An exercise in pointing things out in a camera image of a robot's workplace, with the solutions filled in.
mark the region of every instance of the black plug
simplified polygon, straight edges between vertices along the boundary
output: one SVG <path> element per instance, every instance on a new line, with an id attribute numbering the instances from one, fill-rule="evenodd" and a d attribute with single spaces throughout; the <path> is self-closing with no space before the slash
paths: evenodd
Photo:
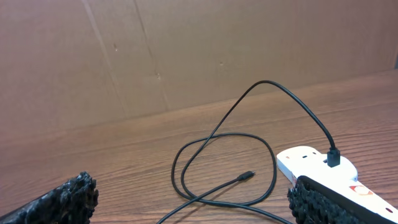
<path id="1" fill-rule="evenodd" d="M 250 178 L 250 177 L 253 177 L 254 174 L 255 174 L 255 172 L 253 172 L 253 171 L 247 171 L 247 172 L 245 172 L 245 173 L 239 175 L 239 177 L 237 177 L 237 179 L 238 179 L 239 181 L 241 181 L 241 180 L 246 180 L 246 179 L 248 179 L 248 178 Z"/>
<path id="2" fill-rule="evenodd" d="M 340 165 L 340 151 L 337 148 L 330 148 L 328 151 L 328 166 L 335 167 Z"/>

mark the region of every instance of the white power strip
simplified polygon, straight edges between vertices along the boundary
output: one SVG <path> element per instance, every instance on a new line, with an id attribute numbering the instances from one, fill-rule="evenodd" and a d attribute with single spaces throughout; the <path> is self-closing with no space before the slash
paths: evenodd
<path id="1" fill-rule="evenodd" d="M 295 185 L 301 175 L 350 199 L 358 205 L 398 223 L 398 210 L 358 181 L 358 171 L 345 157 L 340 165 L 329 167 L 326 154 L 308 146 L 286 149 L 277 155 L 280 171 Z"/>

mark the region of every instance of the wall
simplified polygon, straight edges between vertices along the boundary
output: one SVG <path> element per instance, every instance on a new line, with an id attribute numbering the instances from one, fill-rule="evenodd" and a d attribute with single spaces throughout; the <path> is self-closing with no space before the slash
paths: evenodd
<path id="1" fill-rule="evenodd" d="M 395 0 L 2 0 L 0 140 L 394 68 Z M 272 91 L 263 87 L 255 93 Z"/>

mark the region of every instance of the cable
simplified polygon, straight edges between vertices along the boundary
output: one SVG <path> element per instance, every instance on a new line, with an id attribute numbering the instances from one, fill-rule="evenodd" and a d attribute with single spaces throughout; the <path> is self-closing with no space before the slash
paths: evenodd
<path id="1" fill-rule="evenodd" d="M 276 160 L 275 160 L 275 155 L 274 155 L 274 153 L 272 152 L 272 149 L 271 149 L 271 147 L 268 145 L 268 143 L 267 143 L 263 138 L 260 138 L 260 137 L 258 137 L 258 136 L 255 136 L 255 135 L 253 135 L 253 134 L 247 134 L 247 133 L 223 133 L 223 134 L 216 134 L 216 135 L 215 135 L 215 133 L 216 133 L 216 131 L 218 130 L 218 128 L 223 124 L 224 120 L 228 117 L 228 115 L 232 112 L 232 110 L 235 109 L 235 107 L 239 104 L 239 102 L 240 102 L 240 101 L 241 101 L 241 100 L 242 100 L 254 87 L 256 87 L 256 86 L 258 86 L 259 84 L 262 84 L 262 83 L 268 83 L 268 84 L 274 85 L 274 86 L 278 87 L 279 89 L 281 89 L 281 90 L 282 90 L 283 92 L 285 92 L 286 94 L 288 94 L 291 98 L 293 98 L 293 100 L 295 100 L 295 101 L 308 113 L 308 115 L 310 115 L 310 117 L 319 125 L 319 127 L 320 127 L 320 128 L 322 129 L 322 131 L 325 133 L 325 135 L 326 135 L 326 137 L 328 138 L 329 143 L 330 143 L 330 152 L 336 152 L 336 151 L 338 152 L 338 150 L 337 150 L 337 148 L 336 148 L 336 146 L 335 146 L 335 142 L 334 142 L 334 140 L 333 140 L 331 134 L 330 134 L 329 131 L 327 130 L 327 128 L 326 128 L 326 127 L 322 124 L 322 122 L 314 115 L 314 113 L 312 113 L 312 111 L 311 111 L 299 98 L 297 98 L 297 96 L 295 96 L 291 91 L 289 91 L 288 89 L 286 89 L 285 87 L 283 87 L 283 86 L 282 86 L 281 84 L 279 84 L 279 83 L 276 83 L 276 82 L 273 82 L 273 81 L 269 81 L 269 80 L 263 80 L 263 81 L 259 81 L 259 82 L 255 83 L 255 84 L 253 84 L 248 90 L 246 90 L 246 92 L 244 92 L 244 94 L 237 100 L 237 102 L 235 102 L 235 104 L 231 107 L 231 109 L 229 109 L 229 111 L 224 115 L 223 119 L 221 119 L 221 121 L 218 123 L 218 125 L 216 126 L 216 128 L 211 132 L 211 134 L 210 134 L 208 137 L 201 138 L 201 139 L 197 139 L 197 140 L 194 140 L 194 141 L 192 141 L 192 142 L 189 142 L 189 143 L 187 143 L 186 145 L 184 145 L 184 146 L 178 151 L 178 153 L 177 153 L 177 155 L 175 156 L 175 159 L 174 159 L 174 161 L 173 161 L 173 164 L 172 164 L 171 181 L 172 181 L 172 185 L 173 185 L 174 190 L 175 190 L 180 196 L 182 196 L 182 197 L 184 197 L 184 198 L 190 200 L 189 202 L 185 203 L 185 204 L 187 204 L 187 205 L 197 201 L 197 202 L 205 203 L 205 204 L 208 204 L 208 205 L 215 205 L 215 206 L 220 206 L 220 207 L 243 208 L 243 209 L 246 209 L 246 210 L 250 210 L 250 211 L 253 211 L 253 212 L 257 212 L 257 213 L 263 214 L 263 215 L 265 215 L 265 216 L 267 216 L 267 217 L 270 217 L 270 218 L 273 218 L 273 219 L 275 219 L 275 220 L 277 220 L 277 221 L 280 221 L 281 223 L 289 223 L 289 224 L 291 224 L 291 223 L 288 222 L 287 220 L 284 220 L 283 218 L 280 218 L 280 217 L 278 217 L 278 216 L 276 216 L 276 215 L 273 215 L 273 214 L 271 214 L 271 213 L 268 213 L 268 212 L 263 211 L 263 210 L 258 209 L 258 208 L 250 207 L 250 205 L 254 205 L 254 204 L 256 204 L 256 203 L 259 203 L 259 202 L 265 200 L 265 199 L 271 194 L 271 192 L 273 191 L 273 189 L 274 189 L 274 187 L 275 187 L 275 184 L 276 184 L 276 175 L 277 175 Z M 221 187 L 221 186 L 223 186 L 223 187 L 227 186 L 227 185 L 225 185 L 225 184 L 230 184 L 230 182 L 227 182 L 227 183 L 225 183 L 225 184 L 223 184 L 223 185 L 221 185 L 221 186 L 219 186 L 219 187 L 216 187 L 215 189 L 210 190 L 210 191 L 209 191 L 210 193 L 209 193 L 209 192 L 206 192 L 206 193 L 202 194 L 201 196 L 196 196 L 195 194 L 193 194 L 191 191 L 188 190 L 187 186 L 185 185 L 184 177 L 185 177 L 185 173 L 186 173 L 186 171 L 187 171 L 189 165 L 190 165 L 190 164 L 192 163 L 192 161 L 196 158 L 196 156 L 199 155 L 199 153 L 205 148 L 205 146 L 207 145 L 207 143 L 208 143 L 208 141 L 209 141 L 210 139 L 212 139 L 212 138 L 218 138 L 218 137 L 223 137 L 223 136 L 247 136 L 247 137 L 255 138 L 255 139 L 261 141 L 262 143 L 264 143 L 264 144 L 266 145 L 266 147 L 268 148 L 268 150 L 269 150 L 269 152 L 270 152 L 270 155 L 271 155 L 272 166 L 273 166 L 274 171 L 273 171 L 273 176 L 272 176 L 271 184 L 270 184 L 269 188 L 267 189 L 267 191 L 264 193 L 264 195 L 262 195 L 261 197 L 255 199 L 255 200 L 249 201 L 249 202 L 244 202 L 244 203 L 220 202 L 220 201 L 213 201 L 213 200 L 205 200 L 205 199 L 202 199 L 202 198 L 205 197 L 206 195 L 211 194 L 211 193 L 215 192 L 216 190 L 219 190 L 219 189 L 220 189 L 219 187 Z M 175 184 L 175 178 L 174 178 L 174 177 L 175 177 L 175 175 L 174 175 L 174 174 L 175 174 L 175 166 L 176 166 L 176 164 L 177 164 L 177 160 L 178 160 L 178 158 L 179 158 L 181 152 L 182 152 L 186 147 L 190 146 L 191 144 L 194 144 L 194 143 L 200 142 L 200 141 L 204 141 L 204 143 L 199 147 L 199 149 L 196 151 L 196 153 L 194 153 L 194 155 L 188 160 L 188 162 L 185 164 L 185 166 L 184 166 L 184 168 L 183 168 L 183 170 L 182 170 L 182 173 L 181 173 L 180 180 L 181 180 L 181 185 L 182 185 L 184 191 L 187 193 L 187 194 L 185 194 L 185 193 L 181 192 L 180 189 L 178 189 L 177 185 Z M 181 205 L 180 207 L 176 208 L 175 210 L 171 211 L 169 214 L 167 214 L 165 217 L 163 217 L 163 219 L 161 219 L 158 223 L 162 223 L 162 222 L 163 222 L 164 220 L 166 220 L 168 217 L 170 217 L 171 215 L 173 215 L 174 213 L 176 213 L 177 211 L 179 211 L 179 210 L 182 209 L 183 207 L 187 206 L 187 205 L 185 205 L 185 204 L 183 204 L 183 205 Z"/>

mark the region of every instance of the wooden table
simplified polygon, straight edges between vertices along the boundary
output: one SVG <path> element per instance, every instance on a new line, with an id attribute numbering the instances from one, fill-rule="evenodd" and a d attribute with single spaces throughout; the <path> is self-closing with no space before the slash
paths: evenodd
<path id="1" fill-rule="evenodd" d="M 292 91 L 329 129 L 342 155 L 357 167 L 360 181 L 398 207 L 398 72 Z M 0 213 L 87 170 L 98 180 L 99 189 L 92 223 L 155 223 L 185 202 L 170 182 L 178 149 L 209 135 L 234 101 L 0 142 Z M 320 128 L 280 91 L 244 99 L 218 132 L 230 131 L 264 138 L 275 154 L 299 145 L 324 153 L 329 148 Z M 198 146 L 182 154 L 177 177 Z M 225 137 L 213 141 L 197 157 L 186 182 L 200 194 L 247 170 L 255 170 L 256 176 L 209 198 L 248 201 L 262 195 L 271 181 L 272 162 L 264 145 L 250 138 Z M 293 221 L 288 187 L 289 181 L 278 171 L 272 195 L 255 207 Z M 199 203 L 165 223 L 177 222 L 273 223 L 251 212 Z"/>

